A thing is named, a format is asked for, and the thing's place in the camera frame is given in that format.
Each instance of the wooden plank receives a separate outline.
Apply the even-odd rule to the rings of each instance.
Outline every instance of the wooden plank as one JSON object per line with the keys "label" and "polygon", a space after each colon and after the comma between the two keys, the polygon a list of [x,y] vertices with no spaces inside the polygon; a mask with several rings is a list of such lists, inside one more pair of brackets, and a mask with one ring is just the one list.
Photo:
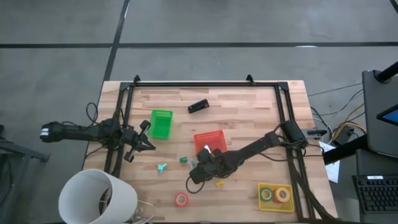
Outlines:
{"label": "wooden plank", "polygon": [[[296,120],[301,128],[313,128],[314,123],[303,81],[288,81]],[[99,101],[99,119],[112,116],[116,106],[120,82],[105,82]],[[207,98],[210,107],[189,114],[187,106]],[[297,221],[295,213],[264,212],[258,208],[257,184],[260,182],[290,184],[286,162],[273,162],[254,156],[218,188],[218,179],[206,182],[203,190],[189,194],[185,189],[190,168],[179,163],[180,157],[195,158],[193,135],[222,129],[228,150],[238,150],[279,124],[279,113],[271,87],[145,87],[135,88],[129,124],[139,128],[143,119],[150,120],[153,109],[174,112],[172,131],[168,140],[152,139],[157,149],[135,154],[132,163],[123,161],[120,178],[131,184],[139,200],[158,207],[154,222],[275,222]],[[99,147],[91,143],[88,152]],[[275,159],[285,159],[285,150],[275,147],[265,152]],[[320,155],[317,147],[307,148],[307,155]],[[84,169],[103,169],[106,151],[99,151],[85,161]],[[157,165],[167,162],[163,174]],[[325,165],[321,157],[306,157],[308,181],[320,203],[334,216],[335,204],[331,194]],[[189,184],[192,190],[197,185]],[[174,204],[178,192],[188,194],[190,203],[179,208]],[[303,193],[302,207],[307,213]],[[153,214],[144,207],[143,217]]]}

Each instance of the white bucket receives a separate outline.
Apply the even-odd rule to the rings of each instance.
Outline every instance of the white bucket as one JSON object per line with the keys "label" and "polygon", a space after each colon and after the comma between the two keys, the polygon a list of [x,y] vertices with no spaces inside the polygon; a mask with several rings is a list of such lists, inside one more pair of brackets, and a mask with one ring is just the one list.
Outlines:
{"label": "white bucket", "polygon": [[[98,205],[107,189],[112,198],[100,214]],[[65,184],[58,201],[62,220],[67,224],[119,224],[129,220],[137,208],[134,188],[101,170],[88,169]]]}

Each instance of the yellow tray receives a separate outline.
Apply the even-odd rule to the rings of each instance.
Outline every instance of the yellow tray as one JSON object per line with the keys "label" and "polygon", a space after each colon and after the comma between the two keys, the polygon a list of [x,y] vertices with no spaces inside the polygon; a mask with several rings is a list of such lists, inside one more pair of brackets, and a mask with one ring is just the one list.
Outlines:
{"label": "yellow tray", "polygon": [[[287,202],[284,203],[275,203],[273,201],[265,202],[261,200],[261,192],[260,189],[263,187],[268,187],[272,191],[278,189],[279,187],[286,188],[290,193],[290,198]],[[294,212],[294,201],[293,201],[293,191],[291,185],[286,184],[258,184],[258,195],[259,195],[259,209],[262,211],[273,211],[273,212]]]}

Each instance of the tape roll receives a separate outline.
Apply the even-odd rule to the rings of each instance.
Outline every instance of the tape roll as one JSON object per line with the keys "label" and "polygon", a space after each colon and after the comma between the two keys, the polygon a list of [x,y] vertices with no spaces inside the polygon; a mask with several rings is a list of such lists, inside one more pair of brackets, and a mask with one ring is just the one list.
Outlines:
{"label": "tape roll", "polygon": [[175,196],[175,204],[178,207],[186,206],[188,204],[188,195],[186,195],[185,193],[182,193],[182,192],[178,193]]}
{"label": "tape roll", "polygon": [[274,202],[275,203],[285,203],[290,200],[290,193],[284,187],[279,187],[274,190]]}
{"label": "tape roll", "polygon": [[261,200],[264,202],[270,202],[274,197],[274,193],[272,193],[272,190],[269,189],[268,187],[261,188],[259,193]]}

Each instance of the green basket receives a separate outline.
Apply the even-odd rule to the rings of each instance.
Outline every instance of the green basket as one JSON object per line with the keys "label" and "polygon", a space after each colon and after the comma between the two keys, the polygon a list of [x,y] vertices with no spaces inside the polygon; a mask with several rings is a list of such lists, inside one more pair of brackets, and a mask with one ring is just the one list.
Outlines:
{"label": "green basket", "polygon": [[173,111],[152,110],[148,136],[153,138],[168,139],[172,126]]}

